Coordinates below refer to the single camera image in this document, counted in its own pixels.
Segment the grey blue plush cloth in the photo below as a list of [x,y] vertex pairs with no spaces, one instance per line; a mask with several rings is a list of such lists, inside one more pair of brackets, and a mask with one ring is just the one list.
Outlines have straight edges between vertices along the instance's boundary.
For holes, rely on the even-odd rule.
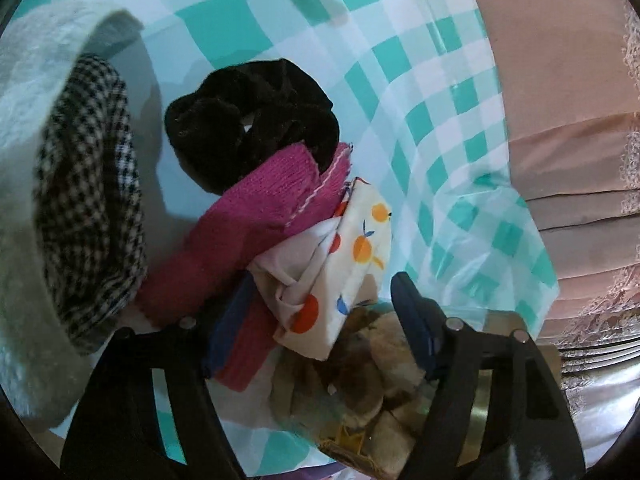
[[78,58],[111,64],[140,28],[113,3],[67,0],[21,16],[1,38],[1,385],[35,429],[70,414],[94,353],[70,342],[43,275],[34,199],[43,130]]

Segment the magenta knit sock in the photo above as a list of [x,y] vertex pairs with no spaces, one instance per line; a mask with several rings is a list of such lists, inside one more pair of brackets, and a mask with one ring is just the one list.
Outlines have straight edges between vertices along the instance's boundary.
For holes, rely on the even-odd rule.
[[[345,193],[350,147],[337,145],[320,171],[301,143],[278,151],[203,214],[182,247],[144,280],[134,303],[155,327],[204,308],[235,274],[287,238],[329,219]],[[278,322],[258,294],[230,310],[205,375],[242,392],[276,345]]]

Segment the white fruit print cloth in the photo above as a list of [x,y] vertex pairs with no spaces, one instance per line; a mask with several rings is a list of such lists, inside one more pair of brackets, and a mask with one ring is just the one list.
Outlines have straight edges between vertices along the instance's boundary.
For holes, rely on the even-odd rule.
[[273,339],[324,361],[353,308],[378,301],[392,244],[392,208],[356,178],[334,215],[256,257],[248,266],[278,320]]

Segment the black white houndstooth cloth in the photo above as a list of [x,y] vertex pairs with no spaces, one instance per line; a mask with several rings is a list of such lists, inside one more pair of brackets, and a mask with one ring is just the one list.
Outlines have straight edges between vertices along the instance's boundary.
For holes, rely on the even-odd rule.
[[125,81],[78,58],[43,130],[35,228],[43,275],[70,342],[96,352],[148,268]]

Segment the glass jar with gold lid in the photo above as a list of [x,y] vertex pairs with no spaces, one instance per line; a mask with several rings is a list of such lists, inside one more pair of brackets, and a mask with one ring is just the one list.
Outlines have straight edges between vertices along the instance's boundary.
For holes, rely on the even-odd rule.
[[[474,330],[527,332],[523,319],[508,311],[488,311]],[[270,402],[283,428],[327,456],[373,478],[402,479],[435,392],[393,305],[383,304],[353,308],[324,361],[282,346]]]

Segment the black scrunchie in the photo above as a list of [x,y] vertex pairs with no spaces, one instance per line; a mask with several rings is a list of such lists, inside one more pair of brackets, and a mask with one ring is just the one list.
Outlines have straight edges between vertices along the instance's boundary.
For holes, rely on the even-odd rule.
[[332,101],[285,58],[215,70],[169,104],[164,126],[182,169],[216,195],[296,143],[327,170],[340,142]]

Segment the teal checkered tablecloth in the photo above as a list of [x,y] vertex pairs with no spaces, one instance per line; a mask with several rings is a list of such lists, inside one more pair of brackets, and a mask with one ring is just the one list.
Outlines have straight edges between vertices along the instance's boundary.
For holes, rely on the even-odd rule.
[[77,1],[113,3],[140,22],[168,94],[208,68],[269,55],[298,63],[335,103],[355,168],[396,209],[393,267],[473,325],[497,309],[541,326],[558,282],[510,185],[475,0]]

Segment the pink embroidered curtain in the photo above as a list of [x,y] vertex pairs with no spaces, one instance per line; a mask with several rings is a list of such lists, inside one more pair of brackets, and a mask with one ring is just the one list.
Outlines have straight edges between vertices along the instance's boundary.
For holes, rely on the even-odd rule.
[[538,340],[588,465],[639,402],[639,17],[629,0],[476,0],[498,65],[511,179],[560,292]]

